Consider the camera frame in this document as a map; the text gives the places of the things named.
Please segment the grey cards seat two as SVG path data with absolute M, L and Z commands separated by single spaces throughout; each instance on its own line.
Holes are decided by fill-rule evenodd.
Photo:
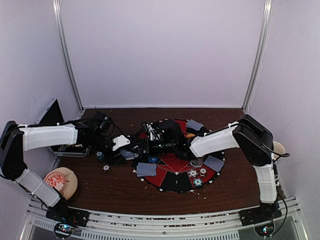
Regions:
M 136 167 L 136 173 L 139 177 L 144 176 L 156 176 L 157 175 L 157 165 L 150 163 L 139 162 Z

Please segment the orange big blind button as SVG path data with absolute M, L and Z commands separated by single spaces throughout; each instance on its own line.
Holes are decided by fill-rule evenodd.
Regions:
M 195 136 L 196 136 L 196 135 L 195 135 L 195 134 L 192 134 L 192 133 L 189 133 L 189 134 L 186 135 L 187 138 L 194 138 Z

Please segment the brown red chip stack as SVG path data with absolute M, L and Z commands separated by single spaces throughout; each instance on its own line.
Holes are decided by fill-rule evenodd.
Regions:
M 103 171 L 104 171 L 105 173 L 107 173 L 107 172 L 109 172 L 109 171 L 111 170 L 111 166 L 108 165 L 108 164 L 105 164 L 102 169 L 103 169 Z

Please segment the green blue chip stack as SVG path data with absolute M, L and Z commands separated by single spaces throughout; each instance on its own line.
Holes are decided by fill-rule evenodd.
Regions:
M 96 158 L 97 158 L 99 161 L 104 161 L 104 160 L 105 160 L 105 155 L 104 155 L 103 152 L 97 151 L 95 155 L 96 155 Z

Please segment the grey cards seat six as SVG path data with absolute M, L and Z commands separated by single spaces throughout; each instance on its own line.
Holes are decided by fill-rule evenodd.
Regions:
M 196 131 L 199 131 L 204 125 L 193 120 L 193 119 L 190 119 L 186 122 L 185 126 L 187 128 L 190 128 L 190 129 L 194 129 Z

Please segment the blue orange poker chip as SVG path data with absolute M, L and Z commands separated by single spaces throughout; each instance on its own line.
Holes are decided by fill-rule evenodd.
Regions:
M 192 169 L 192 170 L 188 171 L 187 174 L 190 178 L 195 178 L 195 177 L 197 177 L 198 172 L 195 169 Z

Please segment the brown white poker chip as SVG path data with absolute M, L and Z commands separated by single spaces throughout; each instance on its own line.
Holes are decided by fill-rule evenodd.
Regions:
M 207 174 L 208 174 L 208 171 L 207 171 L 206 168 L 200 168 L 200 169 L 199 169 L 199 176 L 200 176 L 201 178 L 206 177 Z

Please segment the green blue poker chip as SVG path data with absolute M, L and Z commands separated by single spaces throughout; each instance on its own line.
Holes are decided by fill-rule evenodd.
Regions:
M 200 187 L 203 185 L 203 180 L 201 178 L 195 178 L 193 180 L 193 184 L 195 187 Z

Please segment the grey cards seat nine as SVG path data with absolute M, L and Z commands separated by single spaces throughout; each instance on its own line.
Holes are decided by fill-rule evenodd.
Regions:
M 223 168 L 225 162 L 223 160 L 220 160 L 214 156 L 209 155 L 206 160 L 203 162 L 203 164 L 210 169 L 214 170 L 215 172 L 220 172 Z

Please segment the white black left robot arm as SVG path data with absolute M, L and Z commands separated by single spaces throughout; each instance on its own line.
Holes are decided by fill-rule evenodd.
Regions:
M 102 112 L 93 117 L 49 125 L 18 125 L 8 121 L 0 137 L 1 177 L 16 182 L 36 196 L 59 221 L 72 219 L 72 211 L 65 197 L 49 186 L 24 162 L 24 152 L 60 145 L 82 145 L 104 154 L 109 165 L 125 164 L 138 154 L 128 149 L 132 141 L 122 133 L 109 137 L 114 121 Z

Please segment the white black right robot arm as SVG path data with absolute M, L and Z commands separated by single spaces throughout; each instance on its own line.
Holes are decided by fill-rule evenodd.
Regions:
M 181 160 L 193 161 L 208 158 L 211 154 L 228 149 L 241 149 L 253 166 L 259 186 L 259 207 L 245 210 L 241 216 L 247 220 L 271 220 L 281 216 L 278 204 L 278 170 L 280 158 L 289 157 L 285 147 L 273 139 L 273 134 L 249 114 L 215 131 L 207 131 L 202 124 L 189 120 L 186 126 L 191 136 L 186 136 L 174 119 L 143 122 L 147 135 L 143 153 L 149 156 L 175 154 Z

